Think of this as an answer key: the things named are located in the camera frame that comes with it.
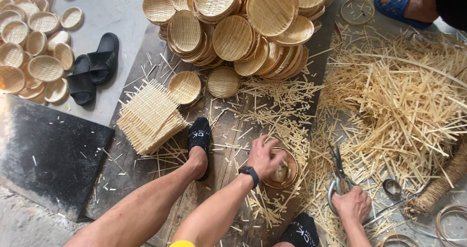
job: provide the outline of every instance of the yellow sleeve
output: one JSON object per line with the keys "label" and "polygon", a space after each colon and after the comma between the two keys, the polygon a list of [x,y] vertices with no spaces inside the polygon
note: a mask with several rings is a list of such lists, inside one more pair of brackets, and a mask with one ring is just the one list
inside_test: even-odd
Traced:
{"label": "yellow sleeve", "polygon": [[196,247],[195,244],[187,240],[178,240],[170,245],[170,247]]}

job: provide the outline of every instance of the wooden workbench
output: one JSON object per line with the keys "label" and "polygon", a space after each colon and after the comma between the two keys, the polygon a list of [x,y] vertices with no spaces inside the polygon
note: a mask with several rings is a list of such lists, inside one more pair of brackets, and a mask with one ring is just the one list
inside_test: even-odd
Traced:
{"label": "wooden workbench", "polygon": [[[337,11],[337,5],[338,0],[336,0],[329,7],[327,7],[324,15],[318,19],[322,22],[323,25],[322,28],[316,34],[314,34],[312,38],[306,43],[307,47],[309,48],[309,55],[329,49],[331,36],[334,29],[334,20]],[[129,84],[144,75],[141,65],[145,67],[146,73],[150,71],[152,66],[149,64],[149,59],[146,53],[149,53],[149,55],[151,56],[151,62],[153,65],[160,64],[149,75],[149,79],[155,78],[161,83],[163,83],[166,80],[167,75],[163,75],[168,71],[168,68],[163,69],[163,67],[165,66],[165,62],[161,58],[159,53],[162,53],[163,56],[169,61],[172,59],[173,54],[166,46],[166,42],[159,39],[157,35],[158,31],[159,28],[152,24],[150,24],[146,29],[142,45],[132,65],[130,74],[126,80],[126,84]],[[308,70],[311,72],[311,74],[317,73],[315,77],[307,75],[308,79],[314,82],[315,85],[320,85],[323,82],[324,70],[328,54],[329,52],[326,52],[316,56],[315,58],[313,58],[314,62],[308,66]],[[170,63],[177,64],[178,61],[179,58],[175,57]],[[175,71],[194,71],[196,68],[197,67],[195,65],[181,62],[177,66]],[[207,76],[210,71],[211,70],[205,70],[201,71],[200,73],[202,75]],[[132,83],[128,87],[124,88],[120,95],[120,100],[125,101],[128,99],[124,91],[134,92],[134,86],[139,87],[140,85],[141,80],[137,80],[135,83]],[[242,105],[242,111],[245,112],[248,110],[252,110],[252,107],[254,106],[254,98],[251,95],[246,94],[240,94],[239,96],[240,99],[238,102],[235,97],[232,97],[229,100],[226,99],[225,102],[234,101],[235,103]],[[313,103],[310,104],[311,108],[308,110],[307,114],[315,114],[316,106],[318,104],[318,97],[319,92],[316,92],[315,96],[312,99]],[[212,98],[213,97],[210,95],[210,93],[206,91],[205,95],[199,101],[197,101],[195,105],[181,106],[179,111],[189,122],[194,121],[197,117],[207,116]],[[266,97],[262,100],[257,100],[257,103],[272,104],[272,100],[269,97]],[[214,106],[227,107],[221,99],[214,101],[213,107]],[[104,214],[118,201],[120,201],[123,197],[128,195],[136,188],[159,177],[157,172],[149,174],[149,172],[154,172],[157,170],[157,161],[137,160],[140,158],[140,156],[136,154],[134,149],[126,140],[123,132],[117,126],[115,126],[117,119],[120,118],[120,116],[118,115],[119,110],[120,104],[118,104],[115,108],[114,115],[110,123],[110,127],[113,127],[115,129],[115,140],[111,141],[112,143],[109,147],[108,152],[114,159],[119,157],[120,154],[122,154],[116,160],[116,162],[119,163],[122,169],[128,173],[128,175],[118,175],[122,172],[120,167],[114,162],[105,160],[101,170],[101,173],[105,177],[105,180],[101,180],[101,183],[96,185],[96,195],[90,198],[88,206],[86,208],[86,215],[92,219],[97,219],[100,216],[102,216],[102,214]],[[220,112],[220,109],[213,109],[212,117],[215,118]],[[240,136],[241,133],[231,130],[232,127],[235,127],[236,129],[242,131],[246,131],[251,127],[253,127],[253,129],[245,137],[243,137],[240,140],[237,140],[237,137]],[[172,146],[178,145],[180,148],[187,148],[187,131],[188,128],[175,135],[174,139],[177,141],[177,144],[171,141]],[[250,122],[243,122],[242,124],[239,122],[238,118],[234,117],[234,113],[226,111],[219,118],[217,124],[213,128],[213,137],[228,133],[228,135],[226,135],[227,139],[220,136],[214,138],[214,143],[224,144],[225,142],[227,142],[230,144],[245,145],[246,142],[257,138],[260,134],[260,131],[261,128],[258,125],[251,125]],[[232,156],[236,153],[236,149],[224,148],[223,150],[213,151],[210,154],[211,173],[209,178],[202,183],[192,182],[188,186],[188,188],[184,191],[182,196],[179,197],[178,201],[172,207],[169,217],[167,218],[167,221],[165,222],[162,229],[152,239],[150,239],[148,243],[153,244],[157,247],[164,247],[170,245],[168,244],[168,242],[170,241],[170,239],[172,238],[176,229],[182,223],[182,221],[209,196],[213,195],[216,191],[225,187],[225,185],[229,184],[233,179],[236,178],[236,168],[234,166],[229,166],[227,161],[225,160],[225,158],[231,159]],[[237,162],[239,162],[239,164],[241,164],[247,158],[248,151],[246,150],[240,151],[236,156],[236,160]],[[173,164],[167,164],[167,166],[165,166],[165,164],[163,164],[163,161],[161,161],[160,168],[164,169],[172,166]],[[174,169],[162,171],[162,175],[167,174],[172,170]],[[104,184],[107,184],[107,188],[115,188],[116,190],[105,190],[103,188]],[[280,191],[282,190],[275,190],[266,187],[266,193],[270,195],[270,197],[275,197],[276,193]],[[289,224],[290,220],[292,220],[292,218],[294,217],[294,205],[294,199],[290,200],[287,204],[287,213],[283,213],[282,215],[282,218],[285,219],[285,221],[283,221],[282,223],[283,225],[273,227],[272,229],[270,229],[270,231],[267,231],[265,219],[258,218],[257,220],[253,220],[253,212],[250,210],[250,208],[246,206],[245,203],[242,203],[233,223],[235,227],[242,229],[242,232],[236,231],[231,228],[226,233],[227,236],[224,237],[222,240],[223,245],[229,247],[243,246],[242,243],[244,242],[245,244],[251,247],[258,247],[261,245],[262,240],[263,246],[271,246],[275,243],[277,237],[280,236],[280,234]]]}

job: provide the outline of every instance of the black watch strap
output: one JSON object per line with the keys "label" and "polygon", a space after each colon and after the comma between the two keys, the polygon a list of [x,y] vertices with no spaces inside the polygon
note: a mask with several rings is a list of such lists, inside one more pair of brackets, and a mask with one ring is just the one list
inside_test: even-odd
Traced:
{"label": "black watch strap", "polygon": [[260,178],[258,177],[258,174],[256,174],[256,171],[254,171],[253,167],[243,166],[238,169],[238,173],[250,174],[250,176],[253,178],[252,190],[258,186],[258,183],[260,183]]}

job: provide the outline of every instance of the scissors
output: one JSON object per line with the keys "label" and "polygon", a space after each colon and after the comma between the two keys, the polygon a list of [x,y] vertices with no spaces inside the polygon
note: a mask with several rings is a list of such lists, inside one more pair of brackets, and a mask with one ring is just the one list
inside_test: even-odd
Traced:
{"label": "scissors", "polygon": [[334,209],[334,206],[332,205],[331,202],[331,196],[332,196],[332,191],[336,189],[336,193],[338,195],[342,195],[341,191],[341,180],[346,181],[347,185],[349,186],[349,189],[352,190],[353,186],[357,186],[357,184],[351,180],[349,177],[344,172],[344,169],[342,168],[342,159],[341,159],[341,153],[339,151],[339,146],[336,146],[336,151],[334,151],[334,147],[331,146],[329,143],[329,149],[331,150],[331,158],[334,161],[334,166],[336,167],[336,180],[331,183],[331,186],[329,187],[329,191],[327,192],[327,202],[329,204],[329,208],[331,211],[337,215],[336,210]]}

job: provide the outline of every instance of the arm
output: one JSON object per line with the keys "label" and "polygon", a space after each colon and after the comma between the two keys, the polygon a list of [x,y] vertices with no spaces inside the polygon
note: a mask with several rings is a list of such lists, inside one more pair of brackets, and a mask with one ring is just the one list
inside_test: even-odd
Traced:
{"label": "arm", "polygon": [[341,218],[347,234],[348,247],[371,247],[361,225],[371,211],[371,198],[360,186],[342,196],[333,193],[332,204]]}
{"label": "arm", "polygon": [[[253,141],[248,157],[248,166],[254,168],[260,180],[273,173],[286,157],[285,152],[282,152],[273,159],[270,158],[270,150],[278,141],[271,140],[263,145],[267,137],[263,135]],[[252,188],[252,177],[239,174],[234,181],[209,197],[184,220],[172,238],[172,243],[187,240],[200,247],[214,246],[229,230],[240,204]]]}

